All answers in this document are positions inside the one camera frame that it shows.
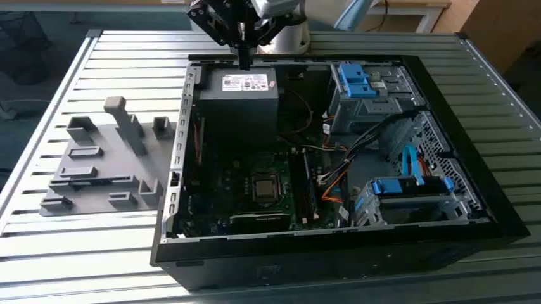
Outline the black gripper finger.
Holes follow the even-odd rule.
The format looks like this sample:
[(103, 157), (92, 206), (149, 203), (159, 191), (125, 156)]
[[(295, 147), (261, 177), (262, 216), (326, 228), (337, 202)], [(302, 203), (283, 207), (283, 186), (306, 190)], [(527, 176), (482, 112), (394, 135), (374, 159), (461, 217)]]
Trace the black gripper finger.
[(290, 21), (290, 17), (273, 17), (267, 22), (262, 19), (251, 19), (246, 22), (246, 69), (251, 67), (255, 49), (270, 43)]
[(246, 68), (246, 46), (241, 42), (241, 33), (238, 27), (225, 28), (219, 23), (215, 23), (215, 19), (209, 13), (198, 10), (198, 1), (190, 2), (187, 10), (187, 16), (195, 25), (209, 34), (213, 40), (221, 46), (229, 46), (231, 52), (238, 56), (239, 69)]

